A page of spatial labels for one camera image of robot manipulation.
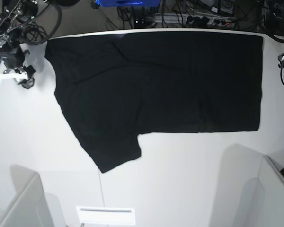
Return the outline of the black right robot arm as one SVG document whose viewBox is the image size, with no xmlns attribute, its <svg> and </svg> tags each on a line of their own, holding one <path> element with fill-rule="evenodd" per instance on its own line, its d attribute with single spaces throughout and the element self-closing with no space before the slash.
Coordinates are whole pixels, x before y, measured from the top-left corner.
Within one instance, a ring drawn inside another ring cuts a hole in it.
<svg viewBox="0 0 284 227">
<path fill-rule="evenodd" d="M 59 28 L 62 20 L 60 6 L 54 0 L 46 0 L 45 4 L 57 11 L 57 21 L 50 33 L 35 22 L 46 11 L 39 10 L 36 0 L 12 0 L 0 14 L 0 84 L 5 79 L 13 79 L 24 89 L 35 84 L 36 70 L 31 65 L 24 65 L 30 51 L 23 50 L 20 45 L 41 45 Z"/>
</svg>

